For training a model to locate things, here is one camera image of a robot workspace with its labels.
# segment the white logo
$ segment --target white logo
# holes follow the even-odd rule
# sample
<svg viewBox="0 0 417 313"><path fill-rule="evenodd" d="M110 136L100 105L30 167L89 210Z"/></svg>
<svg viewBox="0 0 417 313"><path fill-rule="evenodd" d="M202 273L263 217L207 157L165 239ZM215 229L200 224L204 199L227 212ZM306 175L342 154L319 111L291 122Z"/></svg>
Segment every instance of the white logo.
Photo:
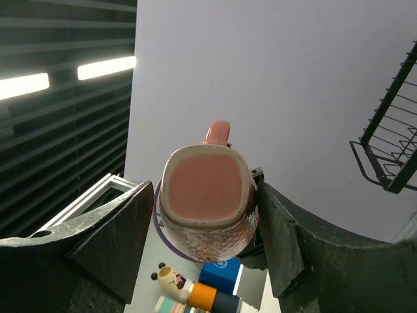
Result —
<svg viewBox="0 0 417 313"><path fill-rule="evenodd" d="M227 261L221 261L214 264L215 267L218 267L219 269L224 269L227 267Z"/></svg>

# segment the cup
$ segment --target cup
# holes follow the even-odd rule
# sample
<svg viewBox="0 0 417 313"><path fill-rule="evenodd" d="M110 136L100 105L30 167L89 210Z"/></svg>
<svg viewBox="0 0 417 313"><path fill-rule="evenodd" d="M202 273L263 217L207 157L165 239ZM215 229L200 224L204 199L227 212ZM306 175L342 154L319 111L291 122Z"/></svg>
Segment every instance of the cup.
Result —
<svg viewBox="0 0 417 313"><path fill-rule="evenodd" d="M201 145L171 155L162 176L164 226L195 261L235 257L257 227L257 186L243 156L228 145L230 128L227 121L213 122Z"/></svg>

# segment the dish rack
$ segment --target dish rack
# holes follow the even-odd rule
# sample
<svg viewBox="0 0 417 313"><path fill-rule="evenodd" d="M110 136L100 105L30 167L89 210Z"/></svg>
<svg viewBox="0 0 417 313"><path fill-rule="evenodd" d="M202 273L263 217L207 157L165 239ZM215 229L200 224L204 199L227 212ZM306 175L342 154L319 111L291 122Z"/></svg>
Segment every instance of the dish rack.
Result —
<svg viewBox="0 0 417 313"><path fill-rule="evenodd" d="M414 41L359 142L350 142L362 175L394 194L404 188L417 190L410 182L417 170L417 67L412 71L416 62ZM377 180L367 175L358 147L362 147Z"/></svg>

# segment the slatted ceiling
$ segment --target slatted ceiling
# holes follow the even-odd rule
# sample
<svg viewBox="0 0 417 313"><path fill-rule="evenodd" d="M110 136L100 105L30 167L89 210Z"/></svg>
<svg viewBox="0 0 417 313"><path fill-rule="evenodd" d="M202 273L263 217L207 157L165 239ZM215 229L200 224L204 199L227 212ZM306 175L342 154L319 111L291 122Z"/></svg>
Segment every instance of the slatted ceiling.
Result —
<svg viewBox="0 0 417 313"><path fill-rule="evenodd" d="M122 174L132 71L79 81L77 68L134 54L136 5L0 1L0 80L50 79L0 101L0 237L33 233L105 174Z"/></svg>

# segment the blue box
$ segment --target blue box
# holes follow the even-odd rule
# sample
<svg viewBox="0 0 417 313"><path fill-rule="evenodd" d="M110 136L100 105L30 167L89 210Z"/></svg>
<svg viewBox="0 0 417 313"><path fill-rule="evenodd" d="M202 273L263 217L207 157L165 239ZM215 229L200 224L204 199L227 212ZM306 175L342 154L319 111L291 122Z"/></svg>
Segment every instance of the blue box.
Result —
<svg viewBox="0 0 417 313"><path fill-rule="evenodd" d="M237 258L217 263L207 263L201 269L198 281L225 293L233 294L240 271Z"/></svg>

